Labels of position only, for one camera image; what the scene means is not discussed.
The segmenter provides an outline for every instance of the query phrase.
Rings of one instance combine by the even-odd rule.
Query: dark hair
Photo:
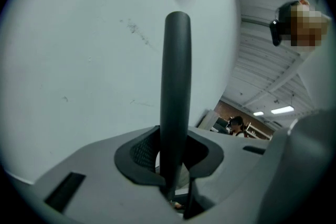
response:
[[[243,130],[243,126],[244,126],[244,121],[243,121],[243,118],[241,116],[236,116],[234,117],[233,119],[230,120],[230,124],[232,122],[235,122],[236,124],[235,125],[241,125],[240,129]]]

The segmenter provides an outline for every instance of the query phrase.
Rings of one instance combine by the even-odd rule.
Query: black slot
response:
[[[265,149],[260,148],[260,147],[255,147],[255,146],[244,146],[243,150],[250,151],[252,153],[256,153],[259,155],[263,155],[265,153]]]
[[[56,211],[62,212],[85,177],[85,175],[70,173],[45,199],[45,203]]]
[[[173,201],[185,206],[188,201],[188,193],[175,195]]]

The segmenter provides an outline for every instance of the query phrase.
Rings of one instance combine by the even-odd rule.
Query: light fixture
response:
[[[274,109],[274,110],[271,110],[271,112],[273,114],[280,114],[280,113],[286,113],[286,112],[290,112],[290,111],[294,111],[294,108],[292,108],[290,105],[289,106],[286,106],[284,108],[281,108],[281,109]]]
[[[261,115],[263,115],[263,114],[264,114],[264,113],[261,112],[261,111],[253,113],[254,116],[261,116]]]

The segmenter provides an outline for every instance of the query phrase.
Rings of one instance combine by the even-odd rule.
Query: person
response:
[[[330,21],[330,17],[315,11],[307,0],[286,2],[276,10],[276,19],[269,25],[273,44],[290,43],[292,49],[312,51],[321,45]]]
[[[244,121],[241,116],[236,116],[229,120],[229,124],[231,126],[231,132],[230,134],[232,136],[238,136],[238,137],[247,137],[245,134],[245,126]]]

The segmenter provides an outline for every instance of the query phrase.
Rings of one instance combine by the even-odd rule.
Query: white ceiling beam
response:
[[[257,102],[261,98],[265,97],[268,93],[274,92],[282,85],[284,85],[288,80],[292,79],[298,71],[298,68],[303,63],[301,57],[297,57],[296,60],[292,63],[292,65],[276,80],[274,81],[269,87],[267,87],[264,91],[258,93],[256,96],[252,97],[250,100],[243,104],[243,108]]]
[[[258,37],[259,39],[263,39],[265,42],[270,43],[270,45],[272,44],[272,35],[270,34],[270,31],[268,32],[265,28],[264,31],[262,31],[262,29],[256,30],[256,29],[249,29],[248,25],[245,25],[244,23],[250,23],[250,22],[246,22],[245,20],[242,19],[242,25],[241,25],[241,29],[240,29],[240,33],[242,35],[248,35],[248,36],[253,36],[253,37]]]
[[[246,23],[256,24],[256,25],[262,25],[265,27],[269,27],[270,22],[264,22],[262,18],[249,18],[248,15],[242,15],[242,21]]]
[[[285,120],[295,120],[302,118],[304,116],[312,115],[318,113],[318,110],[311,110],[307,112],[302,112],[302,113],[294,113],[294,114],[289,114],[289,115],[284,115],[284,114],[276,114],[274,116],[268,116],[267,119],[270,121],[285,121]]]

